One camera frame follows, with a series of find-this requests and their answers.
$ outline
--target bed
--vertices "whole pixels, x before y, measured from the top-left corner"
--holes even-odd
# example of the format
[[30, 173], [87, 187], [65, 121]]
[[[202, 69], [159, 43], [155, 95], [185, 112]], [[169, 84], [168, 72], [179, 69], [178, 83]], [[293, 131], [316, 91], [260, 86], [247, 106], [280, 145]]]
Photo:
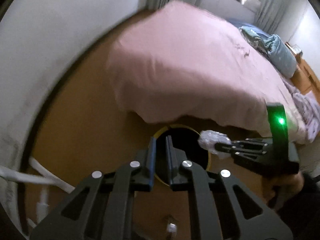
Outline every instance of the bed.
[[129, 28], [107, 61], [119, 107], [148, 123], [191, 115], [271, 136], [266, 103], [284, 105], [289, 139], [306, 126], [271, 63], [231, 23], [172, 1]]

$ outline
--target silver screw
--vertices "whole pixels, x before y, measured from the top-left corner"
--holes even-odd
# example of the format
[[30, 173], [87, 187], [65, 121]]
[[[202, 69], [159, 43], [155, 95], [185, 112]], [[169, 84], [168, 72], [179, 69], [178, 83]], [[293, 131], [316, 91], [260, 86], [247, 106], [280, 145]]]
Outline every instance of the silver screw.
[[95, 179], [100, 178], [102, 176], [102, 172], [101, 171], [94, 171], [91, 176]]
[[230, 177], [230, 175], [231, 175], [230, 171], [228, 171], [228, 170], [222, 170], [222, 171], [220, 171], [220, 174], [222, 177], [225, 177], [225, 178]]
[[130, 166], [133, 168], [138, 168], [140, 166], [140, 162], [132, 161], [132, 162], [130, 162]]
[[191, 161], [183, 161], [182, 165], [186, 168], [191, 167], [192, 166], [192, 162]]

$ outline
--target person's arm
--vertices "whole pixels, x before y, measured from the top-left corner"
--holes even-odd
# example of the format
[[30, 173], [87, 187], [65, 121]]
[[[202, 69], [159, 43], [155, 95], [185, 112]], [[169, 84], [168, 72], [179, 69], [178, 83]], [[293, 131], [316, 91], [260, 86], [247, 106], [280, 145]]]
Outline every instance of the person's arm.
[[267, 201], [275, 196], [273, 186], [289, 186], [292, 198], [284, 203], [278, 211], [281, 219], [292, 230], [295, 239], [313, 239], [310, 234], [316, 234], [320, 239], [320, 192], [314, 180], [306, 173], [282, 176], [273, 179], [263, 179], [263, 195]]

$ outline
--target yellow rim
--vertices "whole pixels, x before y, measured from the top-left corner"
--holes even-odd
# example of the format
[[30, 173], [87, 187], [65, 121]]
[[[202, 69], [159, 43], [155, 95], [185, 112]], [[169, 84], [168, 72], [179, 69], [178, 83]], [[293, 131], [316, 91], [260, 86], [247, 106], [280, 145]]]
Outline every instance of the yellow rim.
[[[196, 132], [198, 135], [200, 135], [200, 133], [198, 133], [195, 129], [189, 127], [189, 126], [186, 126], [186, 125], [183, 125], [183, 124], [170, 124], [170, 125], [167, 125], [163, 128], [161, 128], [158, 132], [156, 132], [153, 137], [155, 139], [158, 139], [160, 137], [160, 135], [162, 135], [164, 132], [166, 132], [167, 130], [171, 129], [171, 128], [187, 128], [189, 130], [192, 130], [194, 132]], [[208, 171], [211, 167], [211, 154], [208, 152], [208, 165], [207, 165], [207, 168], [206, 168], [206, 171]], [[162, 179], [159, 178], [159, 176], [157, 174], [155, 174], [155, 177], [160, 181], [162, 182], [163, 184], [169, 186], [168, 184], [166, 184]]]

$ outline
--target wooden floor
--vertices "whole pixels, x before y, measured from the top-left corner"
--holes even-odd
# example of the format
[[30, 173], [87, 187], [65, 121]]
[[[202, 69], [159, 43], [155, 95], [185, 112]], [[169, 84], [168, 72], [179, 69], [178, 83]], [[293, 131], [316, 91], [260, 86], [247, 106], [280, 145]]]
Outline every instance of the wooden floor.
[[[76, 186], [93, 171], [116, 170], [132, 160], [136, 150], [148, 146], [150, 136], [165, 124], [150, 125], [135, 113], [118, 110], [105, 70], [113, 41], [130, 25], [151, 13], [143, 11], [112, 30], [81, 62], [51, 105], [41, 125], [33, 149], [33, 157], [64, 181]], [[220, 127], [211, 120], [182, 117], [181, 123], [201, 130], [228, 133], [231, 139], [244, 139], [248, 132], [232, 127]], [[261, 195], [260, 177], [232, 163], [212, 158], [212, 171], [227, 168], [257, 195]], [[53, 208], [65, 193], [51, 188]], [[27, 217], [36, 221], [35, 205], [39, 187], [26, 189]], [[166, 220], [172, 215], [178, 220], [177, 239], [190, 239], [188, 197], [185, 192], [172, 192], [156, 181], [152, 193], [138, 193], [134, 203], [133, 221], [152, 239], [164, 239]]]

